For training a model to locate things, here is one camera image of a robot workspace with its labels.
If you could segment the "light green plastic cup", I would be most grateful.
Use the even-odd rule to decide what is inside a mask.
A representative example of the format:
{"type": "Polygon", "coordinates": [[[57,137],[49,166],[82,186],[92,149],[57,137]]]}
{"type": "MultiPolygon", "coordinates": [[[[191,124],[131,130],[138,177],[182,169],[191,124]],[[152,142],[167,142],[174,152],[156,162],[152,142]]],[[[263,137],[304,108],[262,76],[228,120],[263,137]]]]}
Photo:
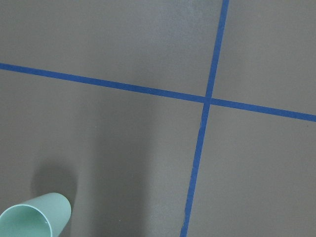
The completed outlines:
{"type": "Polygon", "coordinates": [[[58,237],[72,213],[68,199],[48,193],[13,205],[0,215],[2,237],[58,237]]]}

